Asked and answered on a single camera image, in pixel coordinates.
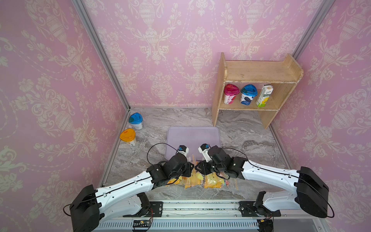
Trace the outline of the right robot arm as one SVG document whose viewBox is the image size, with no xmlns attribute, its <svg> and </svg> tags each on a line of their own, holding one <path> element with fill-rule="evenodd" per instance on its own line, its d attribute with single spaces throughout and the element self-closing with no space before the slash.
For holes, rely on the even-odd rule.
<svg viewBox="0 0 371 232">
<path fill-rule="evenodd" d="M 332 207 L 328 203 L 329 188 L 310 168 L 280 169 L 252 162 L 247 158 L 231 157 L 224 149 L 208 144 L 199 147 L 204 160 L 195 169 L 202 175 L 219 175 L 228 178 L 253 180 L 281 188 L 280 192 L 261 191 L 254 203 L 260 214 L 280 210 L 303 210 L 307 214 L 327 218 Z"/>
</svg>

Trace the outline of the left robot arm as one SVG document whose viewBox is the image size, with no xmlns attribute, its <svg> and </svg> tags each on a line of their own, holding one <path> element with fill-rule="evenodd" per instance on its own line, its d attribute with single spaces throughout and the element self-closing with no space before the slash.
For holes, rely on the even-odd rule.
<svg viewBox="0 0 371 232">
<path fill-rule="evenodd" d="M 119 216 L 143 215 L 149 210 L 145 195 L 170 180 L 190 177 L 194 164 L 180 153 L 169 161 L 153 164 L 146 171 L 120 183 L 101 188 L 84 187 L 69 205 L 75 232 L 91 232 L 100 222 Z"/>
</svg>

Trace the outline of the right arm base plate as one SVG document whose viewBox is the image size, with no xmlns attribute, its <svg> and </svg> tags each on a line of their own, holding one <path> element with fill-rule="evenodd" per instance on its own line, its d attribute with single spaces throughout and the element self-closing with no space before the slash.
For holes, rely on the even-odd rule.
<svg viewBox="0 0 371 232">
<path fill-rule="evenodd" d="M 255 206 L 253 201 L 240 201 L 238 210 L 242 217 L 280 217 L 280 210 L 270 211 L 263 205 Z"/>
</svg>

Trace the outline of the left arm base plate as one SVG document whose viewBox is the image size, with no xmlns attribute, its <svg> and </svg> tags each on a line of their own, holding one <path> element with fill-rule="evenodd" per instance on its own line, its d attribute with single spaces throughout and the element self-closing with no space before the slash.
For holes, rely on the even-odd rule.
<svg viewBox="0 0 371 232">
<path fill-rule="evenodd" d="M 151 201 L 144 203 L 142 209 L 134 215 L 124 215 L 124 218 L 129 217 L 162 217 L 163 202 L 162 201 Z"/>
</svg>

